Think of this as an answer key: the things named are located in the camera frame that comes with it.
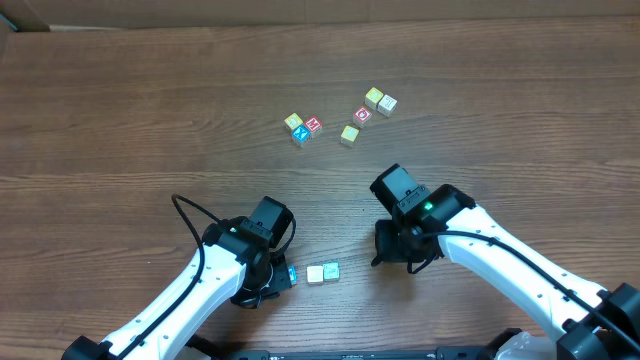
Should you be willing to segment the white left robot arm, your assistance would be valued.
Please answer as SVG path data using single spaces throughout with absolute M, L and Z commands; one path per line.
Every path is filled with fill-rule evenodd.
M 183 272 L 128 324 L 100 342 L 80 336 L 64 351 L 63 360 L 175 359 L 204 321 L 224 302 L 256 308 L 292 287 L 284 252 L 274 253 L 266 283 L 254 291 L 243 286 L 247 263 L 218 246 L 206 246 Z

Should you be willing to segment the plain cream wooden block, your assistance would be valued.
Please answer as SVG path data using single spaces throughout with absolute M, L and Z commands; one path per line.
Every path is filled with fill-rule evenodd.
M 306 268 L 307 283 L 308 284 L 322 284 L 324 282 L 324 267 L 323 266 L 308 266 Z

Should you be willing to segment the yellow green picture block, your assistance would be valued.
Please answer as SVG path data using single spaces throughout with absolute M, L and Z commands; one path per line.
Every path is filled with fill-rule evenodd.
M 325 282 L 338 281 L 340 279 L 340 265 L 338 262 L 329 262 L 323 265 L 323 279 Z

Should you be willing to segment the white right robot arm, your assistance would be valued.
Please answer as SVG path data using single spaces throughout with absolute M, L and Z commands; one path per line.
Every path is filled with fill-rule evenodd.
M 372 193 L 389 211 L 376 224 L 371 264 L 404 263 L 416 274 L 448 258 L 527 313 L 542 338 L 519 328 L 496 336 L 481 359 L 636 359 L 639 292 L 627 283 L 610 291 L 573 275 L 501 227 L 472 198 L 445 184 L 376 182 Z

